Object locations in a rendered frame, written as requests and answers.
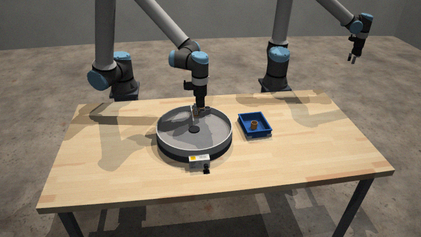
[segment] copper cylinder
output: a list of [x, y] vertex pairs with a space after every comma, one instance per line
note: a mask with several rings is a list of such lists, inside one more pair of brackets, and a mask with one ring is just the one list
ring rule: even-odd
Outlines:
[[251, 130], [256, 130], [258, 128], [258, 122], [253, 120], [251, 121], [251, 126], [250, 126]]

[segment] round gray turntable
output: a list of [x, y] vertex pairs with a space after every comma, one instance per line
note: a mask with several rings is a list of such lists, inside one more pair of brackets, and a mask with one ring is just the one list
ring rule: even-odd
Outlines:
[[221, 111], [196, 104], [172, 109], [156, 124], [159, 149], [169, 158], [189, 163], [189, 156], [209, 154], [210, 160], [222, 156], [231, 146], [233, 128]]

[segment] metal table leg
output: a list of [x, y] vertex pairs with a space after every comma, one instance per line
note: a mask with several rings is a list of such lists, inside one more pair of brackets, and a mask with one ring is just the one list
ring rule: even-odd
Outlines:
[[345, 235], [345, 232], [347, 232], [348, 227], [350, 227], [351, 222], [357, 214], [358, 208], [360, 208], [364, 197], [369, 191], [373, 180], [374, 178], [359, 181], [354, 191], [354, 194], [352, 195], [351, 200], [349, 201], [348, 206], [346, 207], [345, 212], [342, 215], [342, 218], [337, 224], [337, 227], [332, 237], [343, 237]]
[[58, 216], [70, 237], [84, 237], [73, 212], [59, 213]]

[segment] tabletop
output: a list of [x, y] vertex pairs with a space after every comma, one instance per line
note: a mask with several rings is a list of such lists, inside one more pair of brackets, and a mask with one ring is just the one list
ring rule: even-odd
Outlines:
[[[80, 104], [36, 206], [40, 214], [224, 198], [391, 176], [395, 169], [322, 90], [206, 96], [232, 144], [210, 174], [157, 146], [156, 124], [194, 97]], [[247, 140], [238, 114], [262, 112], [271, 137]]]

